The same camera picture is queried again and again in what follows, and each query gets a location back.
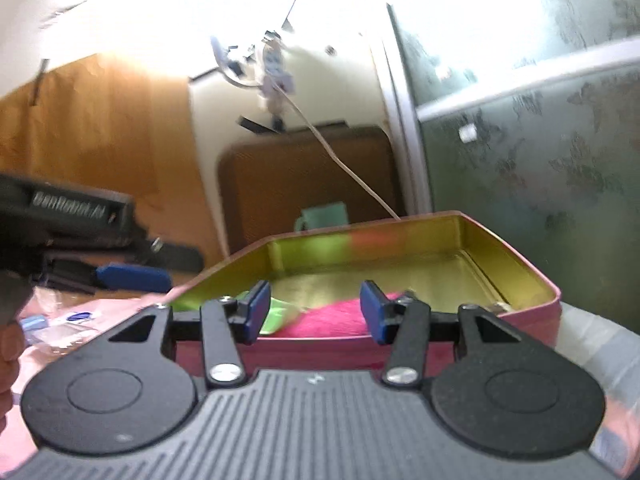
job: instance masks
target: white wall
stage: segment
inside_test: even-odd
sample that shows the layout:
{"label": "white wall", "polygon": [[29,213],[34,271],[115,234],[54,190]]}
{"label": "white wall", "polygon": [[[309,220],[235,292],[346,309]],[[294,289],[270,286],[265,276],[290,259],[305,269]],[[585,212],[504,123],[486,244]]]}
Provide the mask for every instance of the white wall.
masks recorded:
{"label": "white wall", "polygon": [[[49,57],[52,68],[104,50],[156,70],[194,75],[214,66],[208,34],[215,31],[229,43],[258,40],[265,28],[280,24],[292,0],[88,0],[57,25],[38,30],[44,16],[80,1],[0,0],[0,95],[31,80],[41,57]],[[290,16],[295,32],[285,37],[286,62],[294,75],[293,99],[313,122],[385,126],[367,40],[369,6],[367,0],[296,1]],[[272,15],[277,23],[271,23]],[[327,45],[336,56],[324,52]],[[223,233],[216,161],[235,140],[253,135],[236,124],[240,115],[266,125],[271,119],[258,109],[254,91],[234,88],[219,75],[193,84],[191,103],[200,170]],[[291,111],[285,121],[302,125]]]}

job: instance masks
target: pink towel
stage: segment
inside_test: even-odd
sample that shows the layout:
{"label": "pink towel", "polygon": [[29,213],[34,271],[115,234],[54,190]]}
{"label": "pink towel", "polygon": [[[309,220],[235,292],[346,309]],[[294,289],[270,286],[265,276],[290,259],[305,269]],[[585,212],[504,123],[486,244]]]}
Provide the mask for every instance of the pink towel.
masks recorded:
{"label": "pink towel", "polygon": [[[398,293],[390,294],[389,299],[394,300],[398,296]],[[356,298],[309,310],[272,337],[347,337],[368,333],[367,323],[360,310],[360,300]]]}

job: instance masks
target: finger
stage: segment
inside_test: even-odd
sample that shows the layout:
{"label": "finger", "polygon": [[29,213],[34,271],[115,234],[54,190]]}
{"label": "finger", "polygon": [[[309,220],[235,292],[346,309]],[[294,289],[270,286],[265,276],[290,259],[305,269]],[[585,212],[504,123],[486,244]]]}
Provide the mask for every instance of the finger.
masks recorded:
{"label": "finger", "polygon": [[10,361],[8,363],[0,361],[0,392],[10,390],[19,374],[20,363],[18,361]]}
{"label": "finger", "polygon": [[18,323],[10,323],[0,332],[0,357],[14,361],[24,352],[24,333]]}
{"label": "finger", "polygon": [[7,390],[0,394],[0,416],[5,416],[14,406],[14,394]]}

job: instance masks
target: green mug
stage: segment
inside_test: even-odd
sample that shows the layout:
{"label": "green mug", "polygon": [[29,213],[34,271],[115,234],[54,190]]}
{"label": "green mug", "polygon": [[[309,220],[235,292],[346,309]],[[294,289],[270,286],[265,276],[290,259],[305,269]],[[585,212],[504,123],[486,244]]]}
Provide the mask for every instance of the green mug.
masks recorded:
{"label": "green mug", "polygon": [[294,231],[309,231],[323,227],[340,227],[349,225],[347,206],[343,202],[309,207],[302,210],[302,215],[296,220]]}

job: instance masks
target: green paper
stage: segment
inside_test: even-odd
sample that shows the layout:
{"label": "green paper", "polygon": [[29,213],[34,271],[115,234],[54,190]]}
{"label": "green paper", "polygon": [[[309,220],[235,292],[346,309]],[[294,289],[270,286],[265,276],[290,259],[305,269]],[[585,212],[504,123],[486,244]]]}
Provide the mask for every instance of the green paper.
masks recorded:
{"label": "green paper", "polygon": [[[248,291],[244,291],[238,295],[238,300],[242,300]],[[277,300],[271,298],[271,304],[269,306],[269,313],[267,314],[262,328],[260,329],[260,335],[271,335],[278,330],[286,327],[288,324],[294,322],[303,309],[294,305],[293,303],[287,303],[286,301]]]}

